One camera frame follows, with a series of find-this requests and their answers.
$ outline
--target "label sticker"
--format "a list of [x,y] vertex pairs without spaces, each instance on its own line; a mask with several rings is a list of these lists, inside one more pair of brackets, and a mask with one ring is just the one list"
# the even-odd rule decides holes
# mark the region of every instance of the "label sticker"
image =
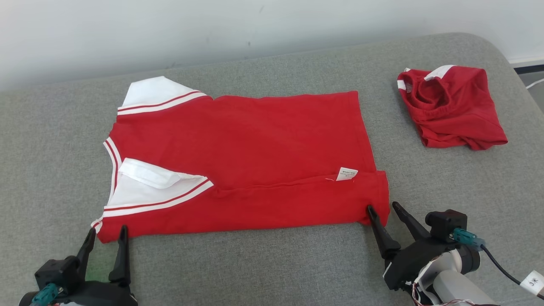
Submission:
[[340,168],[340,172],[338,173],[338,177],[336,178],[337,181],[345,181],[345,180],[351,180],[356,174],[359,172],[359,170],[353,170],[348,168]]
[[534,295],[539,294],[544,288],[544,277],[537,271],[532,271],[520,284],[525,290]]

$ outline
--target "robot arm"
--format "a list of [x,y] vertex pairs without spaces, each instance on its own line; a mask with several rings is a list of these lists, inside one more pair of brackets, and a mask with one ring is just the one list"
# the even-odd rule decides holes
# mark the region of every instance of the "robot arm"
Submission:
[[398,202],[393,202],[393,209],[415,239],[404,249],[381,225],[374,209],[368,207],[374,236],[385,260],[383,278],[389,289],[406,291],[418,306],[497,305],[464,276],[480,266],[478,251],[453,239],[455,229],[466,230],[465,214],[454,210],[431,212],[425,218],[431,226],[428,232]]
[[82,306],[138,306],[130,290],[131,274],[128,256],[128,229],[119,233],[117,257],[109,274],[109,283],[85,281],[89,254],[96,231],[91,229],[77,256],[47,261],[34,275],[39,292],[23,296],[19,306],[44,306],[74,302]]

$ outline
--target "red stripe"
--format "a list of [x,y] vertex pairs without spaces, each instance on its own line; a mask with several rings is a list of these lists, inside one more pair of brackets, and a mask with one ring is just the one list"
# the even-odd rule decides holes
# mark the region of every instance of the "red stripe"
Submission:
[[109,142],[106,140],[106,144],[108,145],[109,151],[112,153],[113,160],[115,161],[115,174],[114,174],[114,181],[113,181],[113,189],[117,187],[117,170],[119,169],[119,165],[117,164],[117,158],[115,158],[115,152],[112,149],[112,146],[109,144]]
[[166,200],[164,202],[160,202],[160,203],[152,203],[152,204],[141,204],[141,205],[134,205],[134,206],[126,206],[126,207],[118,207],[118,208],[115,208],[115,207],[112,207],[112,208],[108,208],[107,206],[104,207],[104,210],[123,210],[123,209],[133,209],[133,208],[138,208],[138,207],[145,207],[145,206],[153,206],[153,205],[160,205],[160,204],[166,204],[168,202],[172,202],[174,200],[177,200],[181,197],[184,197],[186,196],[187,194],[195,191],[195,189],[199,188],[200,186],[204,185],[206,182],[208,182],[209,180],[205,180],[204,182],[198,184],[196,187],[194,187],[193,189],[189,190],[188,192],[185,192],[184,194],[178,196],[178,197],[175,197],[173,199],[170,199],[170,200]]
[[200,91],[198,91],[198,90],[196,90],[196,91],[191,91],[191,92],[188,93],[188,94],[184,94],[184,95],[182,95],[182,96],[175,97],[175,98],[173,98],[173,99],[171,99],[171,100],[168,100],[168,101],[166,101],[166,102],[159,103],[159,104],[154,104],[154,105],[140,105],[140,106],[134,106],[134,107],[123,108],[123,109],[120,109],[119,112],[127,111],[127,110],[129,110],[129,109],[161,106],[161,105],[165,105],[166,103],[169,103],[169,102],[172,102],[172,101],[176,101],[177,99],[181,99],[181,98],[183,98],[183,97],[186,97],[186,96],[192,95],[192,94],[196,94],[196,93],[200,93]]

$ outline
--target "black cable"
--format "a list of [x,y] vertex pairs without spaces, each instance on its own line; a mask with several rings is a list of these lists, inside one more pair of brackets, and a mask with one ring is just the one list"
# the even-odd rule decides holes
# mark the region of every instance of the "black cable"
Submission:
[[[491,255],[491,252],[489,252],[489,250],[485,247],[485,245],[481,245],[480,246],[482,250],[484,250],[485,254],[487,254],[487,256],[489,256],[489,259],[491,259],[491,261],[493,261],[493,263],[495,264],[495,266],[497,266],[497,268],[504,274],[506,275],[506,277],[508,277],[510,280],[512,280],[514,283],[516,283],[517,285],[521,284],[521,282],[519,280],[517,280],[515,277],[513,277],[512,275],[510,275],[503,267],[501,267],[499,265],[499,263],[497,262],[497,260],[495,259],[495,257],[493,257],[493,255]],[[538,298],[541,298],[541,299],[544,299],[544,296],[537,293],[536,296]]]

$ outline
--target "wire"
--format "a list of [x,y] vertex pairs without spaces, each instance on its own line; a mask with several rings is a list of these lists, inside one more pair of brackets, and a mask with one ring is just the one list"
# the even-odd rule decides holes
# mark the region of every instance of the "wire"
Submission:
[[[497,260],[495,259],[495,257],[493,257],[493,255],[491,255],[491,252],[489,252],[489,250],[485,247],[485,245],[481,245],[480,246],[481,249],[485,252],[485,254],[487,254],[487,256],[489,256],[489,259],[491,259],[491,261],[493,261],[493,263],[495,264],[495,266],[497,266],[497,268],[504,274],[506,275],[506,277],[508,277],[510,280],[512,280],[514,283],[516,283],[517,285],[520,285],[521,282],[519,280],[517,280],[515,277],[513,277],[512,275],[510,275],[502,266],[499,265],[499,263],[497,262]],[[544,296],[537,293],[536,296],[538,298],[541,298],[541,299],[544,299]]]
[[474,304],[474,302],[472,302],[470,299],[454,299],[452,301],[449,301],[447,303],[442,303],[442,304],[433,304],[433,305],[424,305],[421,303],[421,295],[419,294],[419,292],[416,290],[416,286],[419,285],[418,283],[413,283],[412,284],[412,300],[413,300],[413,303],[416,305],[416,306],[452,306],[452,305],[455,305],[455,304],[458,304],[458,303],[467,303],[471,306],[476,306],[476,304]]
[[538,81],[536,81],[536,82],[531,83],[531,84],[528,85],[526,88],[529,89],[529,88],[533,87],[534,85],[537,85],[537,84],[540,83],[540,82],[544,82],[544,78],[543,78],[543,79],[540,79],[540,80],[538,80]]

